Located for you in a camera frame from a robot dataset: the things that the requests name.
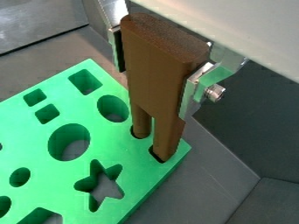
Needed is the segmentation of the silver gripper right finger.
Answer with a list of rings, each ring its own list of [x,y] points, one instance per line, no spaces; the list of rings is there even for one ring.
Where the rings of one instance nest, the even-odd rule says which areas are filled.
[[[225,88],[218,85],[247,64],[248,58],[237,54],[218,43],[208,43],[208,61],[192,72],[186,78],[178,117],[185,120],[200,108],[201,102],[208,99],[217,102]]]

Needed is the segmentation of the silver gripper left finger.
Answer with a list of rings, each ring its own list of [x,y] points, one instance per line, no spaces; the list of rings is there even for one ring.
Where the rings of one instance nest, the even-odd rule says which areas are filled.
[[[98,13],[106,26],[108,43],[112,46],[116,70],[125,71],[120,20],[128,14],[125,0],[97,0]]]

